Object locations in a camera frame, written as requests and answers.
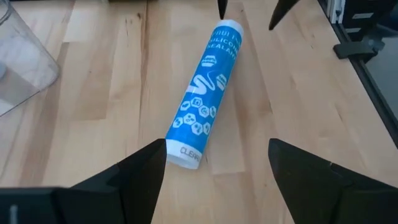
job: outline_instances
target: wooden workbench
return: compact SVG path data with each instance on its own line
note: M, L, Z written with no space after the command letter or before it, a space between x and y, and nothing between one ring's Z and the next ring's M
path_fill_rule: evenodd
M61 76L0 118L0 186L71 186L164 138L218 21L214 0L19 2ZM398 150L316 0L230 1L245 31L198 170L168 164L153 223L293 223L269 138L398 186Z

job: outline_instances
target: blue label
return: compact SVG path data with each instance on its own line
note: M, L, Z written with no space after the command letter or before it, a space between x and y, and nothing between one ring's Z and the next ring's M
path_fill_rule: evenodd
M241 43L239 32L231 27L213 31L166 139L203 153Z

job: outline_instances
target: white tube cap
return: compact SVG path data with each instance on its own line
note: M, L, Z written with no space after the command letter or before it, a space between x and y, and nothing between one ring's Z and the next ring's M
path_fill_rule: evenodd
M185 143L166 139L167 161L187 169L198 169L201 152Z
M241 34L241 38L243 39L243 34L244 34L244 32L243 32L243 27L242 27L238 22L236 22L235 20L232 20L232 19L224 19L224 20L219 21L219 22L217 23L216 28L217 28L217 27L220 27L220 26L228 26L228 27L230 27L230 28L233 28L234 30L238 31L239 34Z

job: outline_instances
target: clear plastic container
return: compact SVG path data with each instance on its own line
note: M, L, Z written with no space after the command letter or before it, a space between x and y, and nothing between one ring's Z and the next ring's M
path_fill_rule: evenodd
M0 116L51 85L58 71L9 0L0 0Z

